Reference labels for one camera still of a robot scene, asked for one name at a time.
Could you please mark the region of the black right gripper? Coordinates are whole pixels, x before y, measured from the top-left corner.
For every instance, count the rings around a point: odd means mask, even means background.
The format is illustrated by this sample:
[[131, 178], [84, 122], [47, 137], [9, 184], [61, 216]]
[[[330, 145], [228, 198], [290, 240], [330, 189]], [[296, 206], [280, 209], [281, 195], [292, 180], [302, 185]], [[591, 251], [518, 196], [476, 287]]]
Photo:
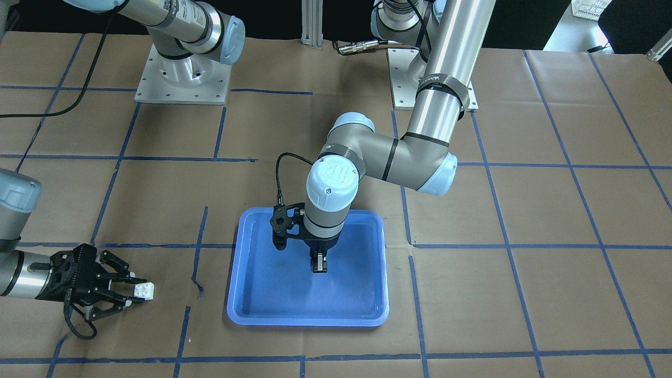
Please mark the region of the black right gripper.
[[67, 290], [72, 289], [70, 303], [84, 306], [86, 320], [96, 321], [120, 313], [132, 303], [144, 303], [146, 299], [132, 295], [121, 295], [113, 291], [95, 291], [108, 289], [111, 282], [135, 283], [133, 272], [128, 270], [128, 263], [108, 250], [99, 255], [98, 249], [81, 244], [73, 250], [59, 251], [50, 257], [52, 271], [43, 290], [36, 297], [38, 300], [63, 302]]

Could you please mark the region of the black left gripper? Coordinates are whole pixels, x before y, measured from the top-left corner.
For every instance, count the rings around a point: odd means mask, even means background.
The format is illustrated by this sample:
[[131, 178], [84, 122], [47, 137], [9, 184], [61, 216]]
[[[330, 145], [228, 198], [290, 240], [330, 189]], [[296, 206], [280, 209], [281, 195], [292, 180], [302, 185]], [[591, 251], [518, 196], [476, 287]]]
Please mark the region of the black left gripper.
[[312, 272], [328, 271], [326, 255], [328, 249], [336, 245], [339, 233], [331, 237], [319, 237], [307, 229], [305, 203], [276, 205], [273, 207], [270, 225], [272, 242], [278, 250], [284, 250], [288, 239], [304, 241], [310, 247], [310, 268]]

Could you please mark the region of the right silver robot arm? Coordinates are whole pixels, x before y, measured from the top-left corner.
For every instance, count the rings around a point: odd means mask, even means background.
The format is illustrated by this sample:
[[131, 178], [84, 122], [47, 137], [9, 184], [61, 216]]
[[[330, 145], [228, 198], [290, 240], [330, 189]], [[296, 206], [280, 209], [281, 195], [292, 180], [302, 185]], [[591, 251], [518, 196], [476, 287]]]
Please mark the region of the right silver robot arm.
[[[164, 61], [165, 82], [191, 88], [213, 81], [214, 69], [233, 65], [245, 43], [245, 26], [209, 3], [195, 1], [72, 1], [94, 14], [120, 14], [146, 26]], [[87, 321], [153, 299], [154, 284], [127, 262], [89, 244], [52, 256], [17, 249], [43, 191], [27, 175], [2, 169], [2, 296], [63, 303]]]

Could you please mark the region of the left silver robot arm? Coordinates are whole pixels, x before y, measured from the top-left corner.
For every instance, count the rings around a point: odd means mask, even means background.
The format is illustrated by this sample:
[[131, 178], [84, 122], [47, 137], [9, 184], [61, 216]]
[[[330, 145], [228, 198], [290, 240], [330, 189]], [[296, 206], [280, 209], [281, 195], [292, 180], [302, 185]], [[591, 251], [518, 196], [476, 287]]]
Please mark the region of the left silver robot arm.
[[272, 243], [283, 250], [289, 239], [305, 242], [310, 268], [327, 272], [326, 257], [345, 225], [365, 175], [426, 194], [442, 196], [451, 187], [458, 160], [449, 150], [458, 120], [468, 110], [472, 77], [494, 1], [449, 1], [437, 17], [418, 1], [384, 1], [373, 9], [376, 32], [417, 35], [414, 46], [428, 59], [415, 79], [415, 103], [400, 139], [375, 131], [372, 120], [347, 112], [334, 122], [321, 153], [312, 161], [304, 203], [284, 204], [281, 193], [270, 218]]

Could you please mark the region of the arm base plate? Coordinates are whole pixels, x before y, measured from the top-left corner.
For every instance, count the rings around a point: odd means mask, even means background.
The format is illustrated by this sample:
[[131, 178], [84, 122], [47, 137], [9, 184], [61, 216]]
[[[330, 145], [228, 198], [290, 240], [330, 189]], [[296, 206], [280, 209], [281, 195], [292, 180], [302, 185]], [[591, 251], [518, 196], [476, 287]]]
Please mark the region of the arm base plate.
[[172, 60], [151, 47], [134, 96], [139, 103], [225, 105], [232, 67], [201, 55]]
[[391, 48], [388, 50], [393, 108], [411, 111], [415, 106], [418, 82], [425, 76], [426, 62], [418, 49]]

